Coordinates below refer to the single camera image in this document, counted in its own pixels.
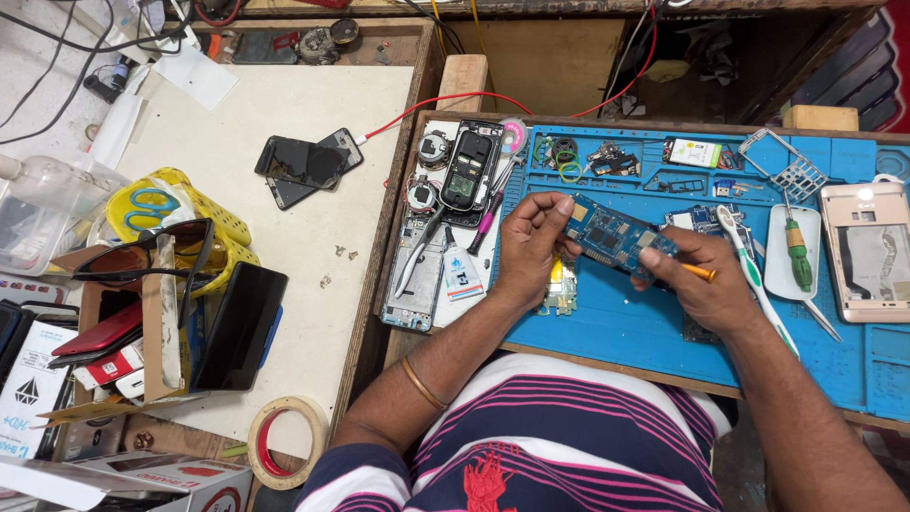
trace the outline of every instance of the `green toothbrush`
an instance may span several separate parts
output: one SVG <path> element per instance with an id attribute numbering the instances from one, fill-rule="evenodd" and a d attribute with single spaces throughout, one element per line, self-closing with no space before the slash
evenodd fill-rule
<path id="1" fill-rule="evenodd" d="M 743 246 L 743 241 L 740 240 L 739 234 L 736 232 L 736 221 L 733 220 L 732 213 L 723 205 L 718 205 L 716 211 L 717 220 L 720 222 L 723 230 L 730 235 L 730 240 L 733 241 L 733 246 L 736 248 L 736 254 L 739 256 L 740 266 L 743 267 L 745 279 L 749 282 L 749 286 L 752 286 L 755 296 L 758 297 L 758 302 L 762 305 L 764 316 L 768 319 L 768 322 L 774 326 L 774 329 L 777 329 L 777 333 L 784 339 L 784 343 L 790 347 L 790 351 L 794 353 L 796 359 L 799 359 L 799 351 L 796 350 L 793 338 L 790 337 L 790 333 L 787 332 L 784 323 L 781 322 L 781 317 L 777 316 L 777 312 L 771 305 L 771 301 L 768 300 L 768 294 L 764 292 L 762 274 L 758 272 L 758 267 L 755 265 L 755 262 L 752 261 L 752 258 L 749 258 L 749 254 L 746 253 L 745 246 Z"/>

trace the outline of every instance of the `gold bangle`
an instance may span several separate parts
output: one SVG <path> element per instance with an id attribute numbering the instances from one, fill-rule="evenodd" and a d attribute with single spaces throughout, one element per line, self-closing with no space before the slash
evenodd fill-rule
<path id="1" fill-rule="evenodd" d="M 433 407 L 436 407 L 441 411 L 445 411 L 449 408 L 448 404 L 444 404 L 437 400 L 436 397 L 433 396 L 433 393 L 430 393 L 430 390 L 427 389 L 427 386 L 423 385 L 420 379 L 417 378 L 417 374 L 414 373 L 414 369 L 410 367 L 410 362 L 408 362 L 407 355 L 401 358 L 401 366 L 404 367 L 404 373 L 408 374 L 410 381 L 414 383 L 414 386 L 418 391 L 420 391 L 420 394 L 422 394 L 423 397 L 427 399 L 427 402 L 430 402 Z"/>

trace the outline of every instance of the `striped shirt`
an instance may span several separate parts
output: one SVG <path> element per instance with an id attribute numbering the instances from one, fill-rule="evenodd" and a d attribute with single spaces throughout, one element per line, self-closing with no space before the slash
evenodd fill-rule
<path id="1" fill-rule="evenodd" d="M 410 468 L 381 445 L 331 448 L 297 511 L 721 510 L 709 464 L 729 431 L 704 393 L 510 354 L 465 385 Z"/>

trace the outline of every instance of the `white glue tube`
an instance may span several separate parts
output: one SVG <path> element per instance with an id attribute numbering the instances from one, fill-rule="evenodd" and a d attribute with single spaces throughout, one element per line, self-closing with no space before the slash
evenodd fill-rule
<path id="1" fill-rule="evenodd" d="M 471 263 L 467 251 L 455 245 L 455 237 L 452 236 L 452 229 L 448 225 L 446 238 L 449 239 L 449 248 L 442 255 L 442 273 L 446 277 L 449 302 L 482 294 L 483 285 L 480 284 L 480 276 L 474 270 L 474 263 Z"/>

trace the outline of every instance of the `yellow basket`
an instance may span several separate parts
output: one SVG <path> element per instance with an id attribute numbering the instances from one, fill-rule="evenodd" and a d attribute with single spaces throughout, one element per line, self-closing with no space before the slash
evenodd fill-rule
<path id="1" fill-rule="evenodd" d="M 191 297 L 223 293 L 228 286 L 230 274 L 234 271 L 234 265 L 241 261 L 259 265 L 259 258 L 256 254 L 244 247 L 252 241 L 247 224 L 235 217 L 231 212 L 221 208 L 202 192 L 194 189 L 187 175 L 172 167 L 158 169 L 148 176 L 130 183 L 111 196 L 106 207 L 107 223 L 120 237 L 120 240 L 124 243 L 129 243 L 136 241 L 139 237 L 139 231 L 127 227 L 123 219 L 130 211 L 136 209 L 136 205 L 129 200 L 130 194 L 138 189 L 155 187 L 150 178 L 162 179 L 170 185 L 183 185 L 183 190 L 193 201 L 193 205 L 202 217 L 209 217 L 215 221 L 215 238 L 225 242 L 227 247 L 227 266 L 225 270 L 214 281 L 193 291 L 190 295 Z"/>

